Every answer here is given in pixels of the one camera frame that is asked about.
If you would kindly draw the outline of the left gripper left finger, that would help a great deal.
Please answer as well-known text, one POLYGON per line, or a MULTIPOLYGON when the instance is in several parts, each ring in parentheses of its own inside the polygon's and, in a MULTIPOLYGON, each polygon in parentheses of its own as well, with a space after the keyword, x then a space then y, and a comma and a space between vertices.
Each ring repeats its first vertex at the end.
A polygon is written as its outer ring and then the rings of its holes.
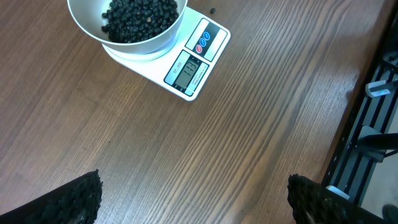
POLYGON ((1 223, 82 223, 97 219, 103 183, 99 170, 81 177, 1 215, 1 223))

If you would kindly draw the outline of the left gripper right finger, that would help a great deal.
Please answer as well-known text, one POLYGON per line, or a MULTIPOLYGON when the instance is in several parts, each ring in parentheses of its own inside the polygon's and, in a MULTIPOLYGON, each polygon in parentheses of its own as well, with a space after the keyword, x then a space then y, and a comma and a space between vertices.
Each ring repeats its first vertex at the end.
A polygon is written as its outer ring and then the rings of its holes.
POLYGON ((386 221, 351 203, 320 184, 290 175, 287 200, 297 224, 383 224, 386 221))

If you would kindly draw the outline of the black beans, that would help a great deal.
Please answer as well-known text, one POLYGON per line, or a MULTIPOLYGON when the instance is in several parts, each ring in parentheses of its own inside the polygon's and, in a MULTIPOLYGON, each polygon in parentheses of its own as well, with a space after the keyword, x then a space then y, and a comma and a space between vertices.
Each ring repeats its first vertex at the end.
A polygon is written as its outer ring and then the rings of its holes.
POLYGON ((112 42, 131 44, 158 36, 179 17, 175 0, 112 0, 101 30, 112 42))

